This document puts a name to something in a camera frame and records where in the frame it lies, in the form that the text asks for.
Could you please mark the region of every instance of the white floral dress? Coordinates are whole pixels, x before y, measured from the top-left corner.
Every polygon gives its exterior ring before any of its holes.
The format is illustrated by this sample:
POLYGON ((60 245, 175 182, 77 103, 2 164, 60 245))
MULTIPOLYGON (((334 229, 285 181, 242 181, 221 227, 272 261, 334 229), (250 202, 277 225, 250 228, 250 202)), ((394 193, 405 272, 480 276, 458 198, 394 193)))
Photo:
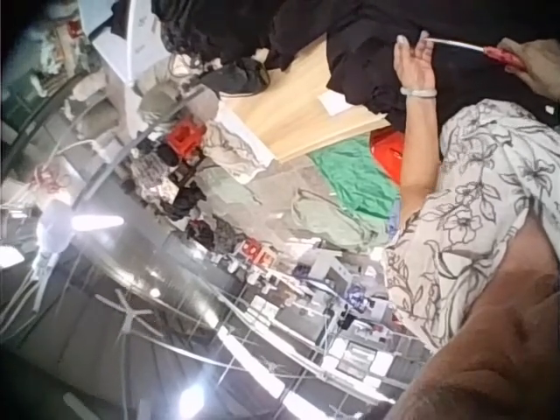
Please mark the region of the white floral dress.
POLYGON ((560 255, 560 134, 484 100, 443 127, 437 191, 386 247, 397 315, 432 351, 461 327, 529 209, 560 255))

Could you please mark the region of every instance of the screwdriver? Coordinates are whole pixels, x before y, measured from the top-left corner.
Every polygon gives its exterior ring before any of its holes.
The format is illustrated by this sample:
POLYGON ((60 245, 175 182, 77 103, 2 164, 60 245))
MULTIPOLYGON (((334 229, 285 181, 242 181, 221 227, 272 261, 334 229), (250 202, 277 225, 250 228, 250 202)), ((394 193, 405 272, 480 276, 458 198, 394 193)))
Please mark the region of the screwdriver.
POLYGON ((449 39, 440 38, 426 38, 426 41, 431 41, 434 44, 445 44, 447 46, 457 46, 459 48, 478 51, 479 53, 483 53, 484 55, 486 55, 489 59, 497 61, 501 64, 515 67, 518 70, 522 70, 523 72, 527 71, 525 63, 523 63, 523 61, 519 57, 517 57, 512 52, 503 50, 496 46, 478 46, 474 44, 468 44, 466 42, 451 41, 449 39))

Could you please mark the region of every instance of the green cloth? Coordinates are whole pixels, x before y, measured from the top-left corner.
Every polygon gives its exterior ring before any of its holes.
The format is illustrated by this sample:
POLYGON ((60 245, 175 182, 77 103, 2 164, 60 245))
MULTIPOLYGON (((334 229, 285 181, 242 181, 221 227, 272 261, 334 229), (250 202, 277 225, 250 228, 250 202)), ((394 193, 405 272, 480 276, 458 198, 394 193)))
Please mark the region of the green cloth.
POLYGON ((347 212, 366 221, 389 218, 398 191, 374 162, 369 134, 313 151, 309 156, 347 212))

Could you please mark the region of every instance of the white bangle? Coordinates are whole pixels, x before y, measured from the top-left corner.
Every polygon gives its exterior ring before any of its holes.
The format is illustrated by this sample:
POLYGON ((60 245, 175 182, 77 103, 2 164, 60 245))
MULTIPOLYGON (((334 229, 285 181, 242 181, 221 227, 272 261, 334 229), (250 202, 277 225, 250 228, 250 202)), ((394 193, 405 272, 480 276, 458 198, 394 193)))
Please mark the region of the white bangle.
POLYGON ((405 96, 414 96, 416 98, 435 98, 438 95, 436 89, 408 89, 406 87, 401 87, 401 94, 405 96))

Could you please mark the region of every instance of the red handle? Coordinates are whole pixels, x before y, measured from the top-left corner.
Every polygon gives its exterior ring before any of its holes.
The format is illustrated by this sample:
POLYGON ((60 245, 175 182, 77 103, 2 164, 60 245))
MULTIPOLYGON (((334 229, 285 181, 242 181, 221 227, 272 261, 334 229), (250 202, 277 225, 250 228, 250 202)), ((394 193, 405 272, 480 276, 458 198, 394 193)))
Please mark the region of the red handle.
POLYGON ((525 63, 512 52, 496 48, 495 46, 485 46, 484 54, 492 60, 496 60, 506 66, 515 67, 523 72, 527 71, 525 63))

